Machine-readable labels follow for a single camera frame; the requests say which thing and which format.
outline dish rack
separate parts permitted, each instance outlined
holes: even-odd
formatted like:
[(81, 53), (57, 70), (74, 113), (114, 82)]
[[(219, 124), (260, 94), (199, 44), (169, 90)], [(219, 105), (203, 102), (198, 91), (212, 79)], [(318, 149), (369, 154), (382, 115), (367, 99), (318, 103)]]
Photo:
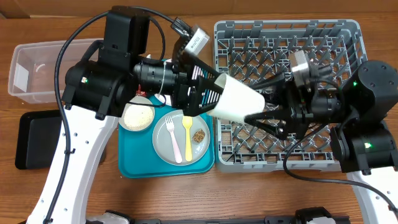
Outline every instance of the dish rack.
[[(290, 80), (288, 56), (298, 50), (306, 51), (316, 63), (332, 63), (333, 81), (339, 85), (368, 59), (360, 26), (354, 20), (219, 21), (214, 32), (216, 70), (246, 84), (277, 72)], [(266, 104), (267, 110), (276, 108)], [(301, 143), (289, 157), (288, 167), (339, 171), (329, 146), (330, 128), (326, 126)], [(216, 166), (222, 172), (281, 170), (285, 152), (297, 142), (293, 135), (282, 141), (248, 124), (221, 119), (216, 120), (215, 139)]]

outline white bowl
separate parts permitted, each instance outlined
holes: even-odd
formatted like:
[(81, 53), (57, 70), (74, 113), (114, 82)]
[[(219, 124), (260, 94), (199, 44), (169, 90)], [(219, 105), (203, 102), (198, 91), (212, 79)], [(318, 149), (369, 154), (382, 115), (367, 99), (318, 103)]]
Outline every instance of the white bowl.
[[(144, 104), (150, 104), (150, 105), (152, 105), (152, 102), (151, 102), (150, 100), (148, 100), (147, 98), (142, 97), (142, 96), (136, 96), (136, 97), (134, 97), (132, 100), (130, 100), (130, 102), (133, 102), (133, 103), (144, 103)], [(124, 107), (124, 111), (123, 111), (122, 117), (119, 119), (119, 124), (120, 124), (124, 129), (126, 129), (126, 130), (128, 130), (128, 131), (143, 131), (143, 130), (149, 128), (149, 126), (152, 124), (152, 122), (154, 121), (154, 118), (155, 118), (155, 108), (154, 108), (153, 106), (150, 107), (150, 109), (151, 109), (152, 112), (154, 113), (154, 117), (152, 118), (152, 121), (151, 121), (146, 127), (143, 127), (143, 128), (140, 129), (140, 130), (131, 130), (131, 129), (129, 129), (129, 128), (127, 127), (127, 125), (124, 123), (124, 114), (126, 113), (127, 109), (128, 109), (130, 106), (132, 106), (132, 105), (128, 103), (128, 104), (126, 104), (126, 106)]]

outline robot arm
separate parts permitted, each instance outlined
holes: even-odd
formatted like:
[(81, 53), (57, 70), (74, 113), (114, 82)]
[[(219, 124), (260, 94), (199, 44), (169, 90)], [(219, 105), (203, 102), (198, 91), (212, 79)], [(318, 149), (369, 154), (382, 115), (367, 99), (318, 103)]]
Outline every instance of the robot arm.
[[(72, 133), (68, 169), (63, 187), (55, 204), (52, 220), (56, 223), (86, 223), (88, 195), (100, 162), (104, 147), (118, 125), (119, 118), (106, 116), (95, 118), (95, 112), (78, 106), (65, 110)], [(42, 224), (49, 210), (62, 173), (65, 158), (65, 132), (63, 126), (49, 175), (27, 223)]]
[[(179, 19), (174, 21), (170, 19), (172, 29), (181, 36), (175, 44), (173, 62), (163, 63), (140, 57), (139, 54), (145, 52), (148, 35), (149, 16), (146, 12), (154, 13), (148, 9), (144, 12), (142, 9), (141, 7), (113, 7), (107, 13), (104, 41), (96, 42), (93, 47), (90, 47), (81, 62), (67, 72), (65, 79), (67, 85), (62, 100), (65, 102), (65, 114), (70, 123), (69, 164), (64, 159), (65, 153), (69, 153), (69, 150), (65, 148), (64, 127), (62, 126), (49, 176), (27, 223), (83, 224), (90, 221), (93, 221), (92, 223), (95, 221), (128, 223), (126, 218), (112, 213), (88, 218), (90, 221), (87, 221), (85, 210), (100, 155), (118, 123), (118, 118), (123, 113), (125, 104), (134, 97), (139, 85), (142, 91), (148, 93), (170, 95), (172, 106), (182, 109), (188, 116), (208, 112), (219, 103), (221, 99), (219, 96), (224, 90), (216, 84), (216, 79), (220, 74), (196, 57), (198, 51), (209, 39), (208, 36), (202, 30), (194, 30)], [(99, 50), (99, 60), (89, 61), (90, 54), (96, 49)], [(382, 176), (376, 170), (381, 169), (382, 172), (382, 169), (390, 169), (389, 173), (396, 175), (390, 166), (396, 167), (398, 164), (395, 142), (388, 129), (380, 125), (384, 114), (398, 101), (396, 72), (390, 72), (390, 66), (388, 66), (389, 73), (384, 71), (385, 75), (383, 79), (380, 79), (385, 81), (385, 78), (390, 78), (388, 87), (394, 89), (395, 92), (388, 91), (387, 95), (376, 94), (372, 91), (372, 84), (379, 84), (377, 79), (371, 77), (368, 79), (369, 77), (362, 75), (360, 71), (346, 82), (346, 86), (348, 83), (353, 85), (356, 82), (355, 85), (360, 86), (364, 93), (368, 93), (364, 101), (373, 100), (371, 106), (363, 107), (356, 104), (358, 101), (356, 98), (359, 96), (355, 94), (358, 93), (350, 88), (344, 87), (344, 94), (341, 90), (334, 92), (318, 90), (317, 81), (327, 76), (330, 68), (312, 64), (306, 60), (303, 52), (292, 55), (296, 57), (291, 59), (294, 80), (285, 81), (282, 75), (278, 75), (252, 86), (255, 89), (275, 86), (276, 97), (266, 93), (263, 93), (263, 97), (269, 103), (281, 105), (282, 111), (247, 114), (245, 122), (281, 139), (287, 138), (288, 133), (295, 133), (298, 139), (303, 138), (310, 123), (341, 123), (341, 128), (335, 130), (336, 136), (332, 136), (331, 146), (335, 155), (340, 156), (343, 172), (349, 172), (349, 179), (373, 184), (384, 192), (384, 185), (378, 185), (378, 183), (381, 183), (386, 176), (381, 178)], [(274, 127), (259, 122), (259, 119), (279, 119), (280, 123)], [(366, 138), (361, 132), (361, 128), (366, 125), (371, 126), (366, 130), (371, 132), (369, 137), (372, 143), (364, 140)], [(369, 145), (365, 143), (377, 148), (369, 149)], [(369, 175), (371, 168), (378, 169), (373, 169), (375, 172)], [(60, 176), (61, 180), (64, 180), (63, 185), (58, 183)], [(388, 180), (393, 181), (392, 178), (386, 178), (387, 184)], [(54, 206), (51, 206), (59, 186), (61, 186), (59, 197), (53, 203)], [(363, 213), (370, 214), (364, 215), (364, 219), (368, 220), (366, 222), (383, 223), (381, 222), (383, 218), (394, 216), (394, 213), (386, 210), (385, 206), (376, 207), (385, 202), (379, 199), (374, 201), (374, 194), (370, 194), (369, 190), (355, 189), (354, 191), (359, 198)], [(48, 220), (46, 214), (51, 210), (50, 208), (53, 212), (51, 219)], [(397, 223), (396, 218), (393, 220), (389, 218), (389, 223), (394, 222)]]
[[(372, 169), (371, 175), (364, 175), (361, 171), (347, 173), (347, 179), (368, 184), (387, 194), (392, 203), (398, 204), (398, 172), (393, 167)], [(398, 223), (394, 212), (387, 209), (389, 206), (378, 194), (353, 186), (355, 196), (361, 208), (364, 224)]]

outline white fork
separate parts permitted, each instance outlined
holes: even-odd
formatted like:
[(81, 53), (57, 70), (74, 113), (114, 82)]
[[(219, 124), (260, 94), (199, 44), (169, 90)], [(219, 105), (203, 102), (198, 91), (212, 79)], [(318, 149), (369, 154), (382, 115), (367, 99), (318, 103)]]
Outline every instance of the white fork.
[(173, 143), (173, 150), (174, 150), (174, 159), (177, 163), (182, 162), (182, 156), (180, 152), (180, 148), (178, 147), (177, 140), (175, 140), (174, 136), (174, 123), (173, 119), (170, 116), (166, 116), (166, 128), (170, 133), (170, 136), (172, 137), (172, 143)]

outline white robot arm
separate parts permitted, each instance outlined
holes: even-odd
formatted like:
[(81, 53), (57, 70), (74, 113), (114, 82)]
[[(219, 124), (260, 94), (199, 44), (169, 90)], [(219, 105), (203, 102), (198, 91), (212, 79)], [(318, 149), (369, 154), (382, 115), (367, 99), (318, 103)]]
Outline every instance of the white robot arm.
[[(363, 175), (361, 171), (350, 172), (347, 179), (375, 187), (387, 194), (392, 203), (398, 204), (398, 172), (393, 167), (372, 169), (371, 175)], [(353, 189), (364, 224), (398, 223), (394, 212), (387, 209), (388, 204), (378, 194), (362, 187), (353, 186)]]
[[(78, 106), (65, 110), (71, 132), (71, 149), (67, 174), (53, 210), (54, 224), (86, 223), (88, 195), (104, 147), (118, 125), (119, 118), (107, 116), (103, 121), (95, 112)], [(43, 192), (27, 223), (43, 224), (54, 197), (65, 157), (65, 131), (62, 125), (57, 150)]]

